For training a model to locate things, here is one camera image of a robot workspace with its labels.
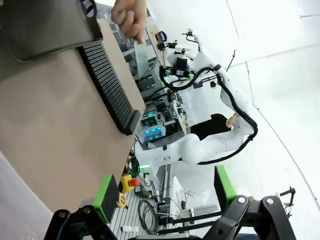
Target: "black fabric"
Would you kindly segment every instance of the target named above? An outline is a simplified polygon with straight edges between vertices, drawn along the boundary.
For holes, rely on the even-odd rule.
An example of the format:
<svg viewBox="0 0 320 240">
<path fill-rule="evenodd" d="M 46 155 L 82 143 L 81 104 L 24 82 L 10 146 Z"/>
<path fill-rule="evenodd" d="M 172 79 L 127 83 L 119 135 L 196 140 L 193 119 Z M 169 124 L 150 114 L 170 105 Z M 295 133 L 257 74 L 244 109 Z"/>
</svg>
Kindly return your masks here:
<svg viewBox="0 0 320 240">
<path fill-rule="evenodd" d="M 231 130 L 226 126 L 227 118 L 222 114 L 216 113 L 211 115 L 211 119 L 193 125 L 190 128 L 192 134 L 196 134 L 200 140 L 214 134 L 225 133 Z"/>
</svg>

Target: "bolt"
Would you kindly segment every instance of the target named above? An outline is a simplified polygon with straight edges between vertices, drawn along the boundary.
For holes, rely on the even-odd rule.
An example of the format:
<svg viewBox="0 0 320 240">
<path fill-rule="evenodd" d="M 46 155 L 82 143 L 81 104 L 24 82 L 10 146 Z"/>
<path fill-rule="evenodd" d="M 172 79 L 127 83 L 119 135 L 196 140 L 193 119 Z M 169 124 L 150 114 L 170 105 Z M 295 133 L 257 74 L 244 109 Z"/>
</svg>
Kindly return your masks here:
<svg viewBox="0 0 320 240">
<path fill-rule="evenodd" d="M 239 197 L 238 198 L 238 203 L 244 204 L 246 202 L 246 199 L 244 197 Z"/>
<path fill-rule="evenodd" d="M 88 214 L 88 213 L 90 213 L 90 208 L 85 207 L 84 209 L 82 209 L 82 212 L 83 212 L 84 214 Z"/>
<path fill-rule="evenodd" d="M 271 198 L 268 198 L 268 199 L 266 200 L 266 202 L 267 202 L 269 205 L 271 205 L 271 204 L 274 203 L 274 201 L 273 201 Z"/>
<path fill-rule="evenodd" d="M 62 219 L 64 219 L 66 217 L 66 213 L 64 211 L 59 212 L 58 216 Z"/>
</svg>

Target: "tabletop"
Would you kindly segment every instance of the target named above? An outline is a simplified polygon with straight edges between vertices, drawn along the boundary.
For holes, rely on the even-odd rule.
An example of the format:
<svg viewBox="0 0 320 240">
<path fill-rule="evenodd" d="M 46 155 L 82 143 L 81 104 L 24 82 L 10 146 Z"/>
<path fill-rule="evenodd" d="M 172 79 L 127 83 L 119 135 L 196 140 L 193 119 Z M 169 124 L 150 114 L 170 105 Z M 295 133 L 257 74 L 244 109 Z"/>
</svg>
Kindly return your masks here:
<svg viewBox="0 0 320 240">
<path fill-rule="evenodd" d="M 109 24 L 99 24 L 122 87 L 143 115 Z M 51 211 L 77 210 L 105 174 L 118 182 L 134 136 L 118 131 L 76 49 L 19 64 L 0 47 L 0 150 Z"/>
</svg>

